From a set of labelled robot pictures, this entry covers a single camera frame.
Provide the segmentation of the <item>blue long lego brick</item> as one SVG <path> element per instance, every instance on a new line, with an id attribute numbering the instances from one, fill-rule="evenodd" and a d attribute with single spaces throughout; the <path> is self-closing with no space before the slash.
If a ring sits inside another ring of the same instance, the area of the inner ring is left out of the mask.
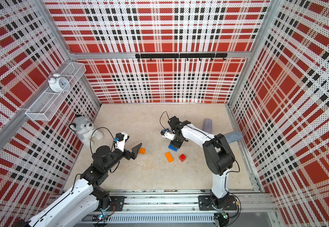
<path id="1" fill-rule="evenodd" d="M 175 148 L 174 146 L 172 146 L 171 144 L 168 146 L 168 149 L 170 149 L 170 150 L 173 150 L 173 151 L 175 151 L 175 152 L 177 152 L 177 148 Z"/>

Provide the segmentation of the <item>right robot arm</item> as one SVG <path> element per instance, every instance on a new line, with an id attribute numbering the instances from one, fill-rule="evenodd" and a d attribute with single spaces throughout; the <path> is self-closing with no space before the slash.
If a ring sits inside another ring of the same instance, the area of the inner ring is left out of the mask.
<path id="1" fill-rule="evenodd" d="M 168 124 L 170 128 L 163 128 L 161 135 L 171 141 L 172 147 L 179 149 L 184 141 L 192 141 L 203 148 L 207 167 L 213 174 L 210 202 L 215 209 L 224 209 L 231 201 L 227 178 L 237 162 L 226 137 L 205 132 L 189 121 L 181 122 L 176 116 Z"/>

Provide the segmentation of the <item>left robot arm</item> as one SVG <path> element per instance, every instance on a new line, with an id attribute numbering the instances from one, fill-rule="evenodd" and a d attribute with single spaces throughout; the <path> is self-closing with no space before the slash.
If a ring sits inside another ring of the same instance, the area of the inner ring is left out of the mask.
<path id="1" fill-rule="evenodd" d="M 111 150 L 109 146 L 100 146 L 92 155 L 93 162 L 88 169 L 74 180 L 73 186 L 42 212 L 14 224 L 15 227 L 72 227 L 86 215 L 98 208 L 108 208 L 110 194 L 101 188 L 108 178 L 109 171 L 123 158 L 136 159 L 142 143 L 131 151 L 125 148 Z"/>

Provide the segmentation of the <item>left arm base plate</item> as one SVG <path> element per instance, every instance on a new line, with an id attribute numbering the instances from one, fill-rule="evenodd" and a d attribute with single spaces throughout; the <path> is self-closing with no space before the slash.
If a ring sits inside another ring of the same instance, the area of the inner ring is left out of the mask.
<path id="1" fill-rule="evenodd" d="M 125 196 L 109 196 L 99 201 L 98 209 L 119 212 L 123 210 Z"/>

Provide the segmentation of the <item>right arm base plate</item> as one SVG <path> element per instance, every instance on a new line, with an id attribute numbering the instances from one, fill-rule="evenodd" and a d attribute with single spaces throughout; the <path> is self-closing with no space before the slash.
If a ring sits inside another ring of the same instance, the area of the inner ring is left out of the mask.
<path id="1" fill-rule="evenodd" d="M 237 211 L 238 205 L 233 195 L 218 199 L 212 195 L 198 196 L 198 205 L 201 211 Z"/>

